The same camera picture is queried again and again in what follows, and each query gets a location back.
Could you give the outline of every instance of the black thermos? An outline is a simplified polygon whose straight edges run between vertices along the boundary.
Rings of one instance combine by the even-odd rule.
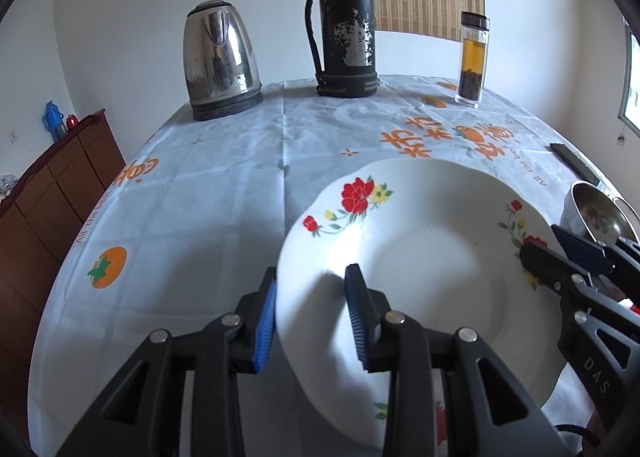
[[[318,94],[363,98],[376,93],[375,13],[373,0],[320,0],[324,70],[306,0],[305,23],[316,66]]]

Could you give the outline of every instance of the window frame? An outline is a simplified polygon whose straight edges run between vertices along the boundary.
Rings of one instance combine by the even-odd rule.
[[[620,111],[618,112],[618,119],[626,124],[633,132],[640,137],[640,123],[634,124],[628,117],[626,117],[626,104],[629,100],[629,91],[631,90],[631,67],[633,57],[633,33],[631,27],[625,22],[626,30],[626,66],[625,66],[625,90],[622,92],[622,101],[620,103]]]

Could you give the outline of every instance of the floral plate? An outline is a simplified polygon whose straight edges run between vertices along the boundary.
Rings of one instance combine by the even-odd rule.
[[[344,300],[344,269],[357,262],[370,288],[423,326],[475,328],[542,405],[564,366],[561,313],[556,294],[520,264],[528,242],[563,253],[511,188],[449,161],[384,160],[330,184],[278,260],[278,334],[311,403],[348,437],[382,446],[388,374],[362,369]],[[436,398],[443,451],[438,383]]]

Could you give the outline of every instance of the kettle lid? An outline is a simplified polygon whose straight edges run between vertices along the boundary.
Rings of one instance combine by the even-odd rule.
[[[224,5],[231,5],[231,4],[229,2],[225,2],[224,0],[209,0],[208,2],[202,2],[201,4],[198,4],[196,8],[187,15],[187,18],[197,12],[204,11],[207,9],[212,9],[214,7],[223,7]]]

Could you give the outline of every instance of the triangular cutout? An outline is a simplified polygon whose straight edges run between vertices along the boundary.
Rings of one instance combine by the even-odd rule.
[[[596,336],[601,339],[602,343],[604,343],[609,349],[609,352],[613,357],[618,360],[620,366],[623,369],[626,369],[626,366],[629,363],[629,356],[631,356],[631,349],[623,344],[623,342],[615,339],[613,336],[600,329],[596,331]]]
[[[148,369],[149,364],[144,361],[129,373],[102,410],[105,418],[129,426],[136,423]]]
[[[491,420],[496,426],[524,419],[529,410],[511,390],[498,370],[486,358],[478,361]]]

